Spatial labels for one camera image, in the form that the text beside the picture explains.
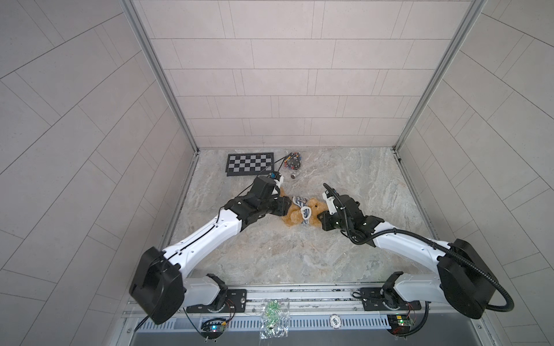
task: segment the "gray marble surface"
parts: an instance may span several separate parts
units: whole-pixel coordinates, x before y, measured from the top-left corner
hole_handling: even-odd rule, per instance
[[[284,149],[202,150],[191,186],[173,235],[173,242],[204,225],[220,206],[254,179],[227,177],[229,153],[274,152]],[[294,180],[285,175],[287,195],[322,199],[323,183],[360,202],[366,215],[429,237],[429,231],[389,148],[299,149],[302,169]],[[354,245],[339,231],[313,226],[285,226],[281,218],[267,215],[210,253],[191,276],[214,273],[227,284],[370,282],[384,281],[395,271],[429,271],[388,250]]]

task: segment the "clear plastic bag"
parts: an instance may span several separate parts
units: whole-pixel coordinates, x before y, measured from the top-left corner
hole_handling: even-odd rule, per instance
[[[289,308],[288,299],[271,299],[263,302],[260,339],[285,338],[289,335]]]

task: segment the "tiled wall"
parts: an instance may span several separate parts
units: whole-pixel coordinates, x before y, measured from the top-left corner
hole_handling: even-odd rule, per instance
[[[469,1],[135,0],[200,147],[391,146]]]
[[[553,18],[550,0],[489,0],[400,150],[440,238],[514,298],[504,346],[554,345]]]
[[[192,157],[117,0],[0,10],[0,344],[100,345]]]

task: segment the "metal corner post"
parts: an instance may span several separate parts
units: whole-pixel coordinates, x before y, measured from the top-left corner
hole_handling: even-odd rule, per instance
[[[394,145],[394,151],[396,153],[400,151],[400,148],[402,148],[402,146],[404,145],[404,142],[406,141],[406,138],[408,137],[410,131],[416,125],[417,119],[420,117],[421,113],[423,113],[423,110],[427,106],[427,103],[431,99],[431,96],[433,96],[435,89],[437,89],[437,86],[448,70],[448,67],[454,60],[456,53],[458,52],[458,50],[460,50],[460,47],[467,37],[469,31],[473,27],[473,24],[475,24],[475,22],[477,21],[477,17],[481,13],[481,9],[485,5],[486,1],[487,0],[473,0],[469,5],[468,10],[465,12],[464,18],[461,20],[460,25],[456,29],[452,40],[448,44],[448,47],[443,54],[443,57],[441,58],[439,64],[437,65],[437,68],[433,72],[433,75],[429,79],[429,83],[427,83],[425,90],[419,98],[419,101],[416,104],[412,115],[408,119],[404,130],[402,130],[402,133],[400,134],[396,144]]]
[[[192,136],[192,132],[188,127],[186,120],[184,119],[183,112],[181,111],[181,108],[179,107],[179,104],[175,99],[175,95],[171,91],[171,87],[169,85],[169,82],[167,81],[167,77],[163,72],[163,68],[160,65],[160,62],[156,56],[156,53],[154,52],[154,48],[152,47],[152,44],[148,38],[148,35],[144,30],[144,27],[140,21],[139,15],[136,12],[136,9],[132,0],[119,0],[119,2],[121,4],[121,8],[123,9],[123,12],[125,13],[125,16],[127,17],[127,20],[131,24],[131,28],[135,32],[138,43],[140,44],[142,51],[146,56],[146,60],[152,67],[152,71],[154,72],[156,79],[160,83],[162,92],[166,97],[169,103],[169,106],[173,111],[173,114],[175,114],[175,116],[177,117],[177,121],[181,125],[181,128],[184,130],[187,136],[187,139],[190,142],[192,149],[194,150],[194,153],[197,154],[198,146],[196,145],[196,142],[194,141],[194,137]]]

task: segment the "checkerboard calibration board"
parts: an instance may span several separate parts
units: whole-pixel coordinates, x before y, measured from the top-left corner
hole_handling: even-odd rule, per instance
[[[264,171],[274,171],[273,153],[249,153],[249,154],[229,154],[225,171],[227,177],[234,175],[257,175]]]

